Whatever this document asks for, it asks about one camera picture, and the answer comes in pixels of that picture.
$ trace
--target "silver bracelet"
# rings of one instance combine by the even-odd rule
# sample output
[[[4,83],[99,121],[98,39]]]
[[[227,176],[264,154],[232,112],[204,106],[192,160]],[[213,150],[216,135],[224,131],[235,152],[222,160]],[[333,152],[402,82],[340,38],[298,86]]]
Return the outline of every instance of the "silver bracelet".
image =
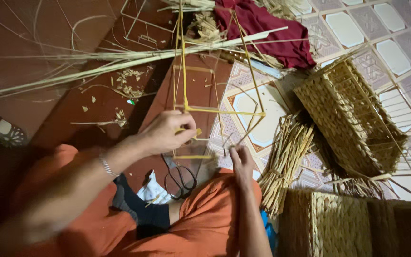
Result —
[[[110,168],[109,164],[107,164],[106,159],[104,158],[104,152],[100,152],[99,153],[99,162],[102,164],[102,166],[104,167],[104,169],[106,170],[106,173],[113,176],[113,177],[117,177],[118,174],[116,174],[115,172],[112,171],[112,169]]]

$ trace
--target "black sock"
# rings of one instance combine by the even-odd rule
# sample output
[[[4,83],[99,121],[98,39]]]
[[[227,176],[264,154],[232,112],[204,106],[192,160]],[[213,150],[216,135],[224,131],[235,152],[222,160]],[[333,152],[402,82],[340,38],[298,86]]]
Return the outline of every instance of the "black sock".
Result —
[[[139,196],[129,187],[125,175],[122,173],[114,183],[122,186],[125,190],[124,199],[128,207],[137,214],[137,237],[138,239],[150,237],[166,232],[170,226],[169,205],[151,204],[140,199]]]

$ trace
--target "orange pants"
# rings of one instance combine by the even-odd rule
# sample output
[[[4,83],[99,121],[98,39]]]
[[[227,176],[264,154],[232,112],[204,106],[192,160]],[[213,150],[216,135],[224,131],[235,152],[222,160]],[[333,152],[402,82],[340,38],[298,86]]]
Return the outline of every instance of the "orange pants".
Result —
[[[78,153],[60,145],[28,172],[15,192],[13,207],[22,206],[56,176],[61,167],[79,165],[98,151]],[[222,169],[198,186],[180,208],[180,219],[168,233],[136,240],[136,224],[127,212],[109,208],[117,187],[110,183],[88,208],[58,236],[27,247],[17,256],[235,256],[238,248],[238,188],[233,171]],[[254,182],[258,203],[261,190]]]

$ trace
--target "woven basket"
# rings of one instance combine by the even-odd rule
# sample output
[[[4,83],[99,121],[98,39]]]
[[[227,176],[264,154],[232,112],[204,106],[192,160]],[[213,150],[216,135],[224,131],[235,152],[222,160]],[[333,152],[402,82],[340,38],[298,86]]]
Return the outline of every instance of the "woven basket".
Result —
[[[411,256],[411,202],[289,189],[281,257]]]
[[[349,56],[317,71],[294,92],[351,177],[395,171],[407,136]]]

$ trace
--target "white paper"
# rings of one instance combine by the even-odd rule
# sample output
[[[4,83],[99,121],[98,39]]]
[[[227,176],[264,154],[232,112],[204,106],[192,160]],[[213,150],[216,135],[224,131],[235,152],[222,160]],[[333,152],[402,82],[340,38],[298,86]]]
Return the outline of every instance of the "white paper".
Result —
[[[140,199],[150,203],[159,195],[158,199],[153,202],[153,204],[163,204],[167,203],[171,200],[171,195],[168,194],[168,192],[163,189],[158,182],[156,182],[156,177],[155,177],[155,171],[153,171],[149,176],[149,181],[148,183],[137,192],[137,196],[140,197]]]

